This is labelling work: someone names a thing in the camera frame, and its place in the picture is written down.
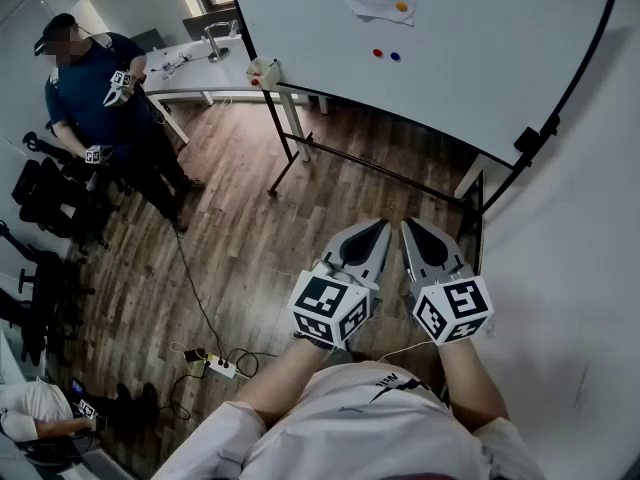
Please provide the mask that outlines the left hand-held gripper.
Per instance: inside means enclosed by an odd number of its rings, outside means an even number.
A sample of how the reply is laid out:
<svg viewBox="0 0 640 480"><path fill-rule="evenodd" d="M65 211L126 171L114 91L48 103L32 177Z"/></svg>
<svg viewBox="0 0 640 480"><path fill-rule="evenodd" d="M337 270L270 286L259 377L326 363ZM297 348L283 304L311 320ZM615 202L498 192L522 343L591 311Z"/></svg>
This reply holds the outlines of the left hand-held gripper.
<svg viewBox="0 0 640 480"><path fill-rule="evenodd" d="M310 270L303 270L287 303L295 331L329 348L349 340L372 316L391 242L387 220L366 220L335 234ZM349 271L334 265L349 265Z"/></svg>

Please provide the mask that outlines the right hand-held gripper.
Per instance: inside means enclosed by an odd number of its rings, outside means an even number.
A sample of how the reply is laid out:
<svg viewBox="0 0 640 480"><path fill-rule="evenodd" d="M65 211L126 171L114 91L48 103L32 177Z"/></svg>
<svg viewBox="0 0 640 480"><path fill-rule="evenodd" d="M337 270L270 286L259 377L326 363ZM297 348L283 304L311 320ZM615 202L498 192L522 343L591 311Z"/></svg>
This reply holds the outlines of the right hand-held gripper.
<svg viewBox="0 0 640 480"><path fill-rule="evenodd" d="M438 347L473 337L494 314L485 279L463 268L428 282L465 264L460 247L449 234L415 217L403 220L401 231L417 323Z"/></svg>

